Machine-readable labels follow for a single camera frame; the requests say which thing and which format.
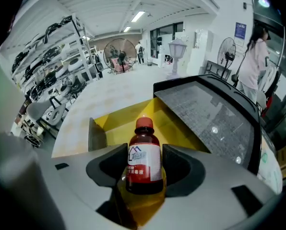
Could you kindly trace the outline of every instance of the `yellow panel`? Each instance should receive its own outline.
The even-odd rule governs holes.
[[[142,116],[153,120],[160,147],[163,144],[172,144],[208,151],[196,135],[158,98],[123,108],[97,118],[95,122],[104,129],[107,144],[112,146],[129,143],[134,136],[136,120]]]

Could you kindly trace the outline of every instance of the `bottle label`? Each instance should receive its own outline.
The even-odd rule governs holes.
[[[153,143],[129,146],[127,180],[132,183],[153,183],[161,179],[160,147]]]

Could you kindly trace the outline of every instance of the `poster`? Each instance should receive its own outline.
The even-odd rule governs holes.
[[[246,30],[247,30],[246,24],[241,24],[241,23],[236,22],[235,38],[234,38],[236,45],[243,47]]]

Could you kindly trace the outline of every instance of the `red bottle cap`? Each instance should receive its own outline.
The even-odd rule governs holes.
[[[140,127],[154,128],[152,119],[149,117],[138,118],[135,128],[140,128]]]

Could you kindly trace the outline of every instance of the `pink shirt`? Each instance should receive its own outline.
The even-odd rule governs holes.
[[[258,89],[258,76],[269,65],[269,53],[267,44],[261,38],[257,40],[255,47],[247,52],[240,67],[238,79],[251,89]]]

